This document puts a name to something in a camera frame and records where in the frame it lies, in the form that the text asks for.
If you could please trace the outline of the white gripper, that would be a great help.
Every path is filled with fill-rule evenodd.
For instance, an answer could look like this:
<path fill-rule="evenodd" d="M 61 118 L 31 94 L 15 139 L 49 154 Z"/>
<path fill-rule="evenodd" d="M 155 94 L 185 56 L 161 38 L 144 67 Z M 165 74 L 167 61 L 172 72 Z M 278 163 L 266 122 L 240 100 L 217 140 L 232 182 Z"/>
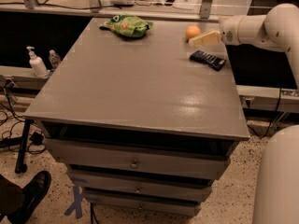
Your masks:
<path fill-rule="evenodd" d="M 238 30 L 243 19 L 243 16 L 220 17 L 220 32 L 211 31 L 196 35 L 189 40 L 188 44 L 191 47 L 204 47 L 215 46 L 222 41 L 226 45 L 240 45 Z"/>

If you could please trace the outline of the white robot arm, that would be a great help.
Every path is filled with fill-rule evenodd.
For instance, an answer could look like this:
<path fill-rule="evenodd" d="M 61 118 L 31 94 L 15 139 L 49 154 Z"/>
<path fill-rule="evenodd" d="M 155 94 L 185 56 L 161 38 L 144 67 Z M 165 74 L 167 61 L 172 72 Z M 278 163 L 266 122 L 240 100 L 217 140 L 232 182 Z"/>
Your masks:
<path fill-rule="evenodd" d="M 189 40 L 192 47 L 250 44 L 286 54 L 299 76 L 299 7 L 281 4 L 265 15 L 221 17 L 216 31 Z M 274 134 L 260 161 L 252 224 L 299 224 L 299 126 Z"/>

